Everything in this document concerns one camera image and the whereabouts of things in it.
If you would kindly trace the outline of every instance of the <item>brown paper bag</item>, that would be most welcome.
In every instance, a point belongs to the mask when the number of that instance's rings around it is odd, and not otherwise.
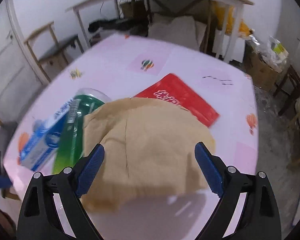
[[[89,192],[81,198],[89,212],[115,210],[140,196],[183,195],[206,188],[194,157],[208,128],[183,107],[150,98],[106,103],[84,118],[84,154],[97,143],[105,159]]]

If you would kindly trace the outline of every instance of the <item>green bottle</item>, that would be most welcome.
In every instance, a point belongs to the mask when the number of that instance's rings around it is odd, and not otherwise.
[[[111,99],[100,91],[90,88],[78,90],[60,136],[53,174],[60,173],[65,167],[73,167],[81,158],[83,117],[110,101]]]

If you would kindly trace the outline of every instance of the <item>orange object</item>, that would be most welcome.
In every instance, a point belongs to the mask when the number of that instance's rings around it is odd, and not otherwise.
[[[28,142],[29,139],[30,139],[30,136],[26,132],[23,132],[20,135],[19,143],[18,143],[18,153],[19,154],[21,153],[21,151],[23,150],[23,147],[26,145],[26,143]],[[18,156],[17,163],[18,163],[18,165],[20,165],[20,156]]]
[[[230,6],[227,25],[226,25],[226,34],[230,35],[232,33],[232,28],[234,25],[234,18],[232,17],[233,14],[233,6]],[[222,30],[223,20],[226,8],[218,5],[218,2],[214,2],[214,11],[218,18],[218,29]],[[239,36],[240,37],[248,37],[250,35],[249,27],[244,23],[241,19],[240,26],[239,26]]]
[[[256,127],[257,125],[257,119],[256,116],[254,114],[248,114],[247,117],[247,123],[250,127],[250,133],[251,135],[253,135],[253,129]]]

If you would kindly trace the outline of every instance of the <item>table leg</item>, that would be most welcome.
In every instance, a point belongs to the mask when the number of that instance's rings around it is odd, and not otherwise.
[[[147,4],[147,13],[149,15],[149,20],[150,20],[150,23],[152,23],[152,13],[151,13],[151,8],[150,8],[150,0],[146,0],[146,4]]]
[[[225,15],[223,17],[223,23],[222,23],[222,30],[221,33],[217,36],[217,54],[216,58],[219,58],[221,52],[222,52],[222,44],[226,33],[226,27],[228,22],[228,14],[230,10],[230,5],[227,5],[225,8]]]
[[[78,43],[78,47],[79,47],[81,53],[83,54],[83,53],[84,53],[84,50],[83,50],[83,47],[82,47],[82,45],[81,45],[81,42],[80,42],[79,38],[77,37],[76,40],[77,40],[77,43]]]
[[[66,58],[66,55],[65,55],[64,51],[61,52],[61,56],[62,56],[63,60],[66,62],[66,64],[69,65],[69,62]]]
[[[212,11],[212,1],[211,0],[209,0],[208,10],[209,10],[209,12],[208,12],[207,30],[205,32],[204,46],[203,46],[203,52],[205,54],[207,54],[208,41],[209,41],[209,36],[210,36],[210,28],[211,28],[211,11]]]
[[[115,14],[117,15],[117,18],[120,19],[120,10],[118,6],[118,0],[114,0],[114,7],[115,7]]]
[[[80,14],[79,14],[79,11],[76,11],[75,14],[77,15],[77,18],[78,18],[78,22],[80,24],[80,27],[81,27],[81,30],[82,30],[82,34],[84,36],[84,40],[86,41],[87,43],[87,47],[90,48],[90,42],[89,42],[89,39],[88,39],[88,36],[84,30],[84,27],[83,27],[83,23],[82,23],[82,20],[81,20],[81,17],[80,17]]]
[[[278,115],[281,116],[284,114],[285,111],[287,111],[287,109],[289,108],[289,106],[298,99],[298,97],[300,96],[300,90],[299,88],[295,88],[291,95],[288,97],[288,99],[285,101],[282,109],[279,111]]]
[[[235,42],[237,41],[237,38],[239,36],[238,31],[239,31],[240,22],[242,19],[242,13],[243,13],[243,4],[240,4],[237,6],[235,13],[234,13],[234,26],[232,28],[228,48],[227,48],[227,51],[225,54],[225,59],[224,59],[224,62],[226,62],[226,63],[229,63],[230,60],[232,60],[232,54],[234,51]]]
[[[136,0],[131,0],[131,17],[135,17],[135,2]]]
[[[44,71],[42,65],[39,63],[39,61],[38,61],[37,57],[35,56],[35,54],[34,54],[32,48],[31,48],[31,46],[29,45],[29,42],[27,42],[26,45],[27,45],[27,47],[28,47],[28,49],[29,49],[29,51],[30,51],[30,54],[31,54],[31,56],[33,57],[34,61],[37,63],[39,69],[41,70],[42,74],[44,75],[44,77],[45,77],[45,78],[48,80],[48,82],[50,83],[50,82],[51,82],[51,79],[49,78],[49,76],[47,75],[47,73]]]
[[[289,73],[287,72],[287,73],[285,74],[285,76],[283,77],[282,81],[280,82],[279,86],[277,87],[276,91],[275,91],[274,94],[273,94],[273,97],[274,97],[274,98],[275,98],[276,95],[279,93],[279,91],[281,91],[283,85],[284,85],[285,82],[287,81],[288,75],[289,75]]]

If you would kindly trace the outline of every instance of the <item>blue and white box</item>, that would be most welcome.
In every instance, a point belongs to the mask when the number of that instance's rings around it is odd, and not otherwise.
[[[36,171],[51,158],[58,149],[60,136],[73,99],[66,102],[54,115],[34,128],[29,141],[20,154],[20,163]]]

